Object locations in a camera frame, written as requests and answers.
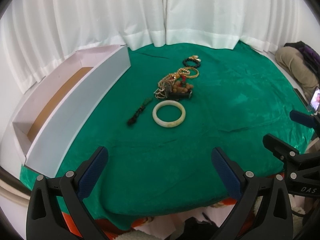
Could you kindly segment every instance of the green cloth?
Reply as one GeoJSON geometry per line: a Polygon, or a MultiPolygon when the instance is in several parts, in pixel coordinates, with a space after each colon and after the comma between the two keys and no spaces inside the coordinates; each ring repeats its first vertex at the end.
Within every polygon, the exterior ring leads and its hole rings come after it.
{"type": "MultiPolygon", "coordinates": [[[[233,50],[194,44],[129,51],[131,68],[102,99],[64,158],[57,176],[75,170],[98,146],[109,161],[90,197],[84,200],[95,219],[108,218],[120,229],[143,216],[208,206],[228,196],[211,163],[221,147],[244,171],[257,176],[280,172],[282,163],[262,144],[271,133],[304,152],[312,129],[289,119],[292,109],[306,112],[292,86],[266,57],[239,42],[233,50]],[[126,122],[157,82],[199,55],[200,75],[191,100],[181,103],[185,121],[163,128],[152,118],[153,100],[132,128],[126,122]]],[[[166,106],[158,116],[173,121],[180,114],[166,106]]],[[[36,174],[22,168],[20,180],[32,188],[36,174]]],[[[68,212],[62,199],[62,211],[68,212]]]]}

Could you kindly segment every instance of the white wall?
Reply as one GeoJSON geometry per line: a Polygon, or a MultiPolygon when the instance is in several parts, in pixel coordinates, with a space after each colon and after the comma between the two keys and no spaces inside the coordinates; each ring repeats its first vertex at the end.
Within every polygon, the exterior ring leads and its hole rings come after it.
{"type": "Polygon", "coordinates": [[[320,24],[304,0],[299,1],[297,41],[303,41],[320,54],[320,24]]]}
{"type": "Polygon", "coordinates": [[[23,239],[27,239],[26,220],[28,208],[19,206],[2,196],[0,196],[0,207],[18,234],[23,239]]]}
{"type": "Polygon", "coordinates": [[[3,49],[0,44],[0,141],[14,109],[22,98],[22,92],[9,67],[4,60],[1,60],[4,58],[2,53],[3,49]]]}

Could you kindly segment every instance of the gold chain necklace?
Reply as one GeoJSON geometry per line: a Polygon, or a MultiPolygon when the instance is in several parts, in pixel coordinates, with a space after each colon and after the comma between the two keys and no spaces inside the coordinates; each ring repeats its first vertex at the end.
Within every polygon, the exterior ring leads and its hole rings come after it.
{"type": "Polygon", "coordinates": [[[174,85],[175,81],[180,78],[180,76],[185,76],[186,78],[196,78],[198,75],[199,71],[196,68],[179,68],[176,72],[166,75],[158,82],[158,89],[154,92],[154,95],[158,99],[164,99],[167,97],[170,87],[174,85]],[[196,71],[196,75],[190,76],[190,70],[196,71]]]}

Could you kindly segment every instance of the white fabric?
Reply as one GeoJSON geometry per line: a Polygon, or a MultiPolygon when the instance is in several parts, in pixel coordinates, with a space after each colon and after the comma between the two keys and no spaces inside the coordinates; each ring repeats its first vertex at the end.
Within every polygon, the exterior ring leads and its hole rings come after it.
{"type": "Polygon", "coordinates": [[[233,49],[241,40],[275,52],[295,42],[299,0],[13,0],[0,43],[21,91],[78,49],[189,42],[233,49]]]}
{"type": "Polygon", "coordinates": [[[165,44],[162,0],[13,0],[0,20],[5,59],[24,93],[78,49],[165,44]]]}
{"type": "Polygon", "coordinates": [[[233,207],[234,205],[223,206],[221,208],[200,207],[177,214],[158,216],[155,217],[152,222],[140,227],[136,227],[135,229],[143,231],[148,235],[153,235],[160,239],[165,239],[177,229],[179,230],[180,226],[188,218],[194,217],[198,221],[206,221],[202,213],[205,213],[211,221],[213,221],[218,227],[220,227],[233,207]]]}
{"type": "Polygon", "coordinates": [[[132,231],[118,236],[115,240],[160,240],[155,236],[148,235],[142,231],[132,231]]]}
{"type": "Polygon", "coordinates": [[[164,0],[166,42],[275,52],[296,41],[299,0],[164,0]]]}

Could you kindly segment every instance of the jewelry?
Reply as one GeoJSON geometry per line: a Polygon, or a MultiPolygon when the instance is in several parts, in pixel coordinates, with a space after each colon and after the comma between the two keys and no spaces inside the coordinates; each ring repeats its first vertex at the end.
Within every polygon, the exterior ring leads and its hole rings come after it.
{"type": "Polygon", "coordinates": [[[155,122],[162,127],[166,127],[166,128],[176,127],[184,121],[184,119],[186,117],[186,110],[184,109],[183,105],[178,103],[177,101],[165,100],[155,106],[155,108],[152,111],[152,117],[155,120],[155,122]],[[175,107],[179,108],[181,111],[180,118],[176,121],[173,121],[173,122],[165,122],[165,121],[160,120],[157,116],[157,111],[163,106],[175,106],[175,107]]]}
{"type": "Polygon", "coordinates": [[[200,66],[201,66],[200,62],[201,62],[201,59],[199,59],[199,56],[197,56],[197,55],[193,55],[193,56],[188,57],[188,58],[186,58],[186,59],[184,59],[184,60],[182,61],[182,63],[183,63],[184,66],[186,66],[186,67],[192,67],[192,68],[198,68],[198,67],[200,67],[200,66]],[[192,61],[192,62],[196,63],[196,65],[195,65],[195,66],[190,66],[190,65],[188,65],[188,63],[187,63],[188,61],[192,61]]]}
{"type": "Polygon", "coordinates": [[[167,98],[169,91],[171,92],[171,86],[175,80],[180,76],[190,75],[190,71],[184,68],[179,68],[175,73],[170,73],[162,78],[158,82],[158,89],[154,92],[155,97],[158,99],[167,98]]]}
{"type": "Polygon", "coordinates": [[[199,70],[197,70],[197,69],[194,68],[194,67],[184,67],[184,69],[193,70],[193,71],[196,72],[196,74],[193,75],[193,76],[185,76],[186,78],[196,78],[196,77],[199,75],[199,70]]]}
{"type": "Polygon", "coordinates": [[[131,117],[128,121],[127,121],[127,125],[131,126],[133,125],[139,115],[143,112],[144,109],[146,109],[147,104],[149,104],[152,101],[153,98],[147,98],[146,100],[144,100],[144,102],[142,103],[142,105],[139,107],[139,109],[134,113],[133,117],[131,117]]]}

